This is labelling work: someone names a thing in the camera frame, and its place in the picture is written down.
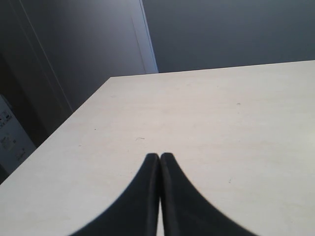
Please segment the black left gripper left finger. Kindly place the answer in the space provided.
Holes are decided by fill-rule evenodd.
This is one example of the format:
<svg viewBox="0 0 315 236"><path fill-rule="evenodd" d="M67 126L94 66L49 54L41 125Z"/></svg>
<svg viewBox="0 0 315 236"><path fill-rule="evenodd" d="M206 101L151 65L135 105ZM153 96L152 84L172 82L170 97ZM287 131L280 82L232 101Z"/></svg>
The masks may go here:
<svg viewBox="0 0 315 236"><path fill-rule="evenodd" d="M160 161L155 153L146 155L137 174L102 214L74 236L155 236L160 192Z"/></svg>

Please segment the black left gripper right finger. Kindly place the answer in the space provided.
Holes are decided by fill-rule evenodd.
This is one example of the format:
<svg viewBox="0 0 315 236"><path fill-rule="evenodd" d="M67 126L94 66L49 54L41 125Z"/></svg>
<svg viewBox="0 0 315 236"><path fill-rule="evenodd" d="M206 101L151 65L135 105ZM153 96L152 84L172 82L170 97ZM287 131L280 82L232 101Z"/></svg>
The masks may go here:
<svg viewBox="0 0 315 236"><path fill-rule="evenodd" d="M166 236L253 236L210 204L186 177L172 153L160 157L161 207Z"/></svg>

